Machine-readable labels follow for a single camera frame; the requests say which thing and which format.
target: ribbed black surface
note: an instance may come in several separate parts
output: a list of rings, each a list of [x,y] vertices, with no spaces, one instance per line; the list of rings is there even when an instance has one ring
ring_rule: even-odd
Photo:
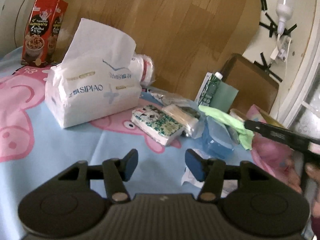
[[[25,238],[25,240],[40,239],[33,236]],[[285,238],[250,236],[229,225],[215,205],[199,203],[192,195],[181,194],[136,195],[129,203],[112,206],[95,228],[82,235],[68,238],[68,240],[76,239],[302,240],[303,238],[299,234]]]

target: pink pig print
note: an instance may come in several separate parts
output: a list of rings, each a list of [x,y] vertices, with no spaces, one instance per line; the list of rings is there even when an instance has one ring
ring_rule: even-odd
[[[152,103],[139,99],[139,106],[146,106],[150,105]],[[140,130],[134,123],[130,121],[132,116],[132,109],[109,115],[97,120],[93,120],[90,123],[102,130],[108,130],[108,131],[113,131],[113,132],[119,132],[119,133],[127,133],[127,134],[133,134],[133,135],[142,135],[144,136],[145,142],[147,146],[154,151],[155,153],[163,153],[165,147],[162,146],[161,144],[157,143],[154,141],[150,136],[148,136],[145,132]],[[178,149],[181,148],[181,143],[175,139],[172,143],[171,146],[174,146]]]
[[[49,68],[25,66],[0,78],[0,162],[24,158],[32,150],[33,129],[25,110],[44,100]]]

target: wood grain surface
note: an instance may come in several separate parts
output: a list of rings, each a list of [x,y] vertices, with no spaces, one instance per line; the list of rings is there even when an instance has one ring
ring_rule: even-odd
[[[154,86],[194,99],[209,72],[242,54],[260,20],[260,0],[65,0],[55,58],[62,60],[80,19],[129,34],[156,67]]]

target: plastic-wrapped white roll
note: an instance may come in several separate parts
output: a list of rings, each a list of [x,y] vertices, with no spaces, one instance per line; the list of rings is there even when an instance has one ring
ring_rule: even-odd
[[[146,55],[134,54],[128,68],[142,87],[148,87],[155,81],[153,61]]]

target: light bulb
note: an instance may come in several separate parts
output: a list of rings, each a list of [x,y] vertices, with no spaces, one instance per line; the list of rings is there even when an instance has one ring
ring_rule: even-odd
[[[278,34],[282,35],[285,23],[291,19],[293,14],[293,0],[278,0],[276,13],[279,17]]]

